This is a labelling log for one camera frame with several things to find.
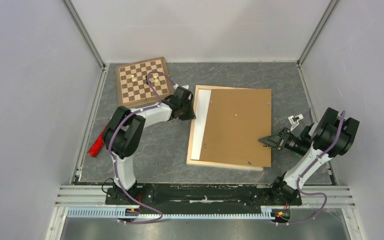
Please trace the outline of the printed photo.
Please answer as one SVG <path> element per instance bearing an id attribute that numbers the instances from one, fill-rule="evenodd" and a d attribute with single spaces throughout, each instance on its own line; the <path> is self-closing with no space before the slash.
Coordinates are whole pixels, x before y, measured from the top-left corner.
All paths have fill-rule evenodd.
<path id="1" fill-rule="evenodd" d="M 196 107 L 196 119 L 194 121 L 193 127 L 193 139 L 190 157 L 191 160 L 200 160 L 211 93 L 212 91 L 210 89 L 198 90 L 197 103 L 194 104 L 194 106 Z"/>

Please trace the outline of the brown cardboard backing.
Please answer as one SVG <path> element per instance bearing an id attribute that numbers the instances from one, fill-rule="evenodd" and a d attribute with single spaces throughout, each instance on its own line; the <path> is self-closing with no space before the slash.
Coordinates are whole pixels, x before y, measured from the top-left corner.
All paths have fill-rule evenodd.
<path id="1" fill-rule="evenodd" d="M 199 160 L 269 168 L 272 151 L 264 147 L 259 139 L 271 134 L 271 89 L 213 89 Z"/>

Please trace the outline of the wooden picture frame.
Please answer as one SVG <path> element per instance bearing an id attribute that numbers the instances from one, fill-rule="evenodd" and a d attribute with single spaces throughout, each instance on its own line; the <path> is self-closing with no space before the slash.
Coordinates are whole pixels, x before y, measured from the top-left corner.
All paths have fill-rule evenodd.
<path id="1" fill-rule="evenodd" d="M 238 164 L 228 164 L 228 163 L 218 163 L 211 161 L 200 161 L 192 159 L 192 148 L 194 143 L 194 133 L 195 133 L 195 122 L 198 119 L 198 99 L 199 99 L 199 90 L 235 90 L 235 89 L 244 89 L 244 87 L 228 87 L 228 86 L 211 86 L 211 85 L 196 85 L 194 91 L 194 99 L 193 99 L 193 110 L 196 115 L 196 119 L 191 121 L 190 132 L 189 132 L 189 140 L 188 140 L 188 149 L 187 149 L 187 157 L 186 164 L 194 165 L 194 166 L 204 166 L 204 167 L 215 167 L 215 168 L 223 168 L 223 169 L 235 169 L 235 170 L 247 170 L 247 171 L 263 171 L 262 166 L 253 166 L 253 165 L 238 165 Z"/>

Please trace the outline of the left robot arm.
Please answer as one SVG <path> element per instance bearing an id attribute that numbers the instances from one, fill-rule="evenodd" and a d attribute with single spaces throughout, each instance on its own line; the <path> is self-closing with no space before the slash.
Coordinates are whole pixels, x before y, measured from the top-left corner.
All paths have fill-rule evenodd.
<path id="1" fill-rule="evenodd" d="M 133 154 L 144 129 L 171 120 L 195 119 L 193 101 L 194 95 L 188 85 L 176 85 L 172 95 L 157 103 L 142 108 L 120 106 L 116 109 L 102 136 L 114 170 L 113 184 L 106 192 L 107 197 L 118 197 L 125 204 L 136 200 Z"/>

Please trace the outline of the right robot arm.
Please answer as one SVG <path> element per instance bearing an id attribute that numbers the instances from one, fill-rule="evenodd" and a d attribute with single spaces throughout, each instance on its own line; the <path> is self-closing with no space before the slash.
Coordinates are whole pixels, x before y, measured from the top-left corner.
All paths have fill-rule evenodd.
<path id="1" fill-rule="evenodd" d="M 268 196 L 275 204 L 295 204 L 301 199 L 302 188 L 307 180 L 325 163 L 336 156 L 343 156 L 352 147 L 360 121 L 345 117 L 344 112 L 329 107 L 319 122 L 304 127 L 299 136 L 292 130 L 296 128 L 302 114 L 291 116 L 290 128 L 261 137 L 258 141 L 266 148 L 288 149 L 301 156 L 301 160 L 271 184 Z"/>

